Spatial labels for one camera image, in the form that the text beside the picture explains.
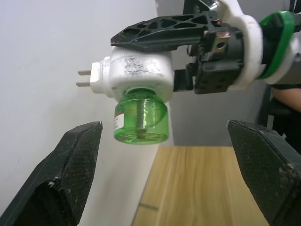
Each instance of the person's arm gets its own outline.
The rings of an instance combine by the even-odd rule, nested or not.
[[[276,100],[301,113],[301,89],[275,89],[273,96]]]

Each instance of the label on bottle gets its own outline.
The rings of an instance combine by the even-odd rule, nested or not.
[[[115,116],[114,130],[122,128],[124,125],[124,113]]]

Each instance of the textured black pad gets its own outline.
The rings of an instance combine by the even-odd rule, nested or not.
[[[277,132],[229,121],[241,174],[271,226],[301,225],[301,155]]]
[[[100,122],[92,122],[66,132],[14,197],[0,226],[77,225],[94,178],[102,129]]]

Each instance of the green plastic bottle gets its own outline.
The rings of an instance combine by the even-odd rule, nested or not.
[[[168,111],[149,89],[134,89],[115,108],[114,137],[134,145],[161,143],[169,137]]]

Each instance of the wooden table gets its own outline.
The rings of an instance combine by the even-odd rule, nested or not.
[[[161,147],[133,226],[268,226],[232,147]]]

